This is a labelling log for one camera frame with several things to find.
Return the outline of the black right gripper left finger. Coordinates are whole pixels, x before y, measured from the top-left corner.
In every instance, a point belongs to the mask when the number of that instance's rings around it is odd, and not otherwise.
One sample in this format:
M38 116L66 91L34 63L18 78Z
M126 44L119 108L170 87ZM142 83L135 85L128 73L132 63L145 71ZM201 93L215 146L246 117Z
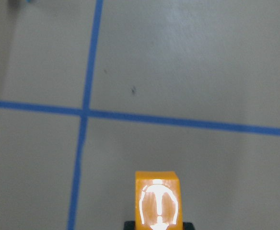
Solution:
M124 230L135 230L135 221L134 220L125 221Z

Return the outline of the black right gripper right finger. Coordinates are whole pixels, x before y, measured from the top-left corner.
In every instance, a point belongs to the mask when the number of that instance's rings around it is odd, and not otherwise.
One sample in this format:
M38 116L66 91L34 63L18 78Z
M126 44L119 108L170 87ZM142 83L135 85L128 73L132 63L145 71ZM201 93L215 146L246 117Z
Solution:
M194 225L192 222L184 222L183 230L194 230Z

